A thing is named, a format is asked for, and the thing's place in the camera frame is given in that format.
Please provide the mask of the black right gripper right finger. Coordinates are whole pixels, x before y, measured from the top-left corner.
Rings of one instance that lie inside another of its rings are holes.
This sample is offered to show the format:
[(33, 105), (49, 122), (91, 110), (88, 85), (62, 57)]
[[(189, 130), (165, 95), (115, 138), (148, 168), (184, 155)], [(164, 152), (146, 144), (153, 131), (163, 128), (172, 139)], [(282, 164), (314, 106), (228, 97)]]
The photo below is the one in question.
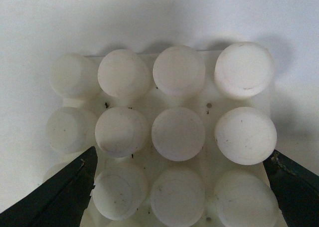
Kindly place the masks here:
[(277, 150), (263, 165), (289, 227), (319, 225), (319, 177)]

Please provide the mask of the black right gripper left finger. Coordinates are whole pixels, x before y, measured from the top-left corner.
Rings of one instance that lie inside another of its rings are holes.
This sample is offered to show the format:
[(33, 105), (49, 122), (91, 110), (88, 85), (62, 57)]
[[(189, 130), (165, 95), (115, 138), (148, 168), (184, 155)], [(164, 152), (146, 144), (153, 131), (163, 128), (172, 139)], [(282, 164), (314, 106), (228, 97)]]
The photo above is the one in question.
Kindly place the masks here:
[(94, 188), (98, 157), (90, 147), (0, 215), (2, 227), (78, 227)]

